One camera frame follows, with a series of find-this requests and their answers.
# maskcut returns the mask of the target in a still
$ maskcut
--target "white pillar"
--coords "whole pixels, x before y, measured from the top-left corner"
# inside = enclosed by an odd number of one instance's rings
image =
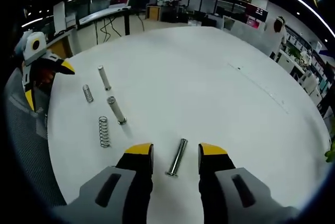
[[[266,10],[269,0],[251,0],[251,4]]]

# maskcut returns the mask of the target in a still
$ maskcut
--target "metal shaft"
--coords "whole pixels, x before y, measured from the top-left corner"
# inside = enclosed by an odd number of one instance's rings
[[[170,169],[167,172],[165,172],[166,175],[178,177],[177,172],[178,172],[178,169],[179,169],[179,166],[180,166],[180,162],[182,161],[182,157],[184,155],[187,142],[188,141],[186,139],[181,139],[180,140],[178,151],[177,151],[177,153],[174,157],[174,160],[173,160],[173,162],[170,166]]]
[[[99,74],[100,74],[100,76],[101,76],[101,79],[103,80],[103,83],[104,83],[104,86],[105,86],[105,90],[106,90],[106,91],[109,91],[110,88],[111,88],[111,86],[110,86],[109,81],[108,81],[108,79],[107,79],[107,76],[106,76],[106,72],[105,72],[104,67],[103,67],[102,65],[100,65],[100,66],[98,67],[98,70],[99,70]]]
[[[107,98],[107,102],[114,112],[115,117],[117,118],[120,125],[124,125],[127,122],[126,117],[122,114],[120,107],[118,106],[116,99],[114,97]]]

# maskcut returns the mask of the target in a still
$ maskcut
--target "white table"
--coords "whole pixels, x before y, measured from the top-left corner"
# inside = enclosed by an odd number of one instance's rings
[[[226,149],[236,167],[262,180],[284,206],[301,207],[323,178],[329,134],[317,108],[280,66],[232,35],[208,27],[153,30],[69,61],[76,74],[56,75],[48,116],[51,163],[67,203],[128,147],[146,142],[154,143],[148,223],[203,222],[200,142]],[[101,64],[109,92],[97,70]],[[124,126],[107,105],[110,95],[128,118]],[[99,145],[99,116],[108,117],[111,148]],[[164,172],[180,138],[189,142],[174,179]]]

